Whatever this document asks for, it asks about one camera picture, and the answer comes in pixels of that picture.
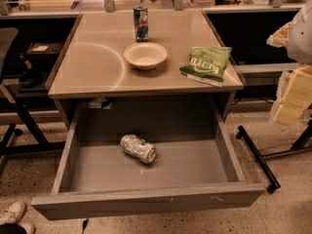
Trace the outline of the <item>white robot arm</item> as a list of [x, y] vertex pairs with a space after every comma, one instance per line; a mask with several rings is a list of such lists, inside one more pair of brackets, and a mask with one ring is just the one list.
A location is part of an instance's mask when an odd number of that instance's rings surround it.
[[272, 47], [287, 49], [299, 68], [280, 84], [273, 120], [282, 125], [294, 123], [312, 104], [312, 0], [308, 0], [292, 21], [284, 24], [266, 40]]

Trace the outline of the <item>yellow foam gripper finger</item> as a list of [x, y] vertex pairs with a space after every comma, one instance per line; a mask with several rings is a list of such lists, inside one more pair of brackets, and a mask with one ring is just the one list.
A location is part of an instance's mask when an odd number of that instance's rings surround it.
[[272, 119], [290, 125], [312, 104], [312, 66], [304, 65], [293, 72], [283, 71], [272, 107]]

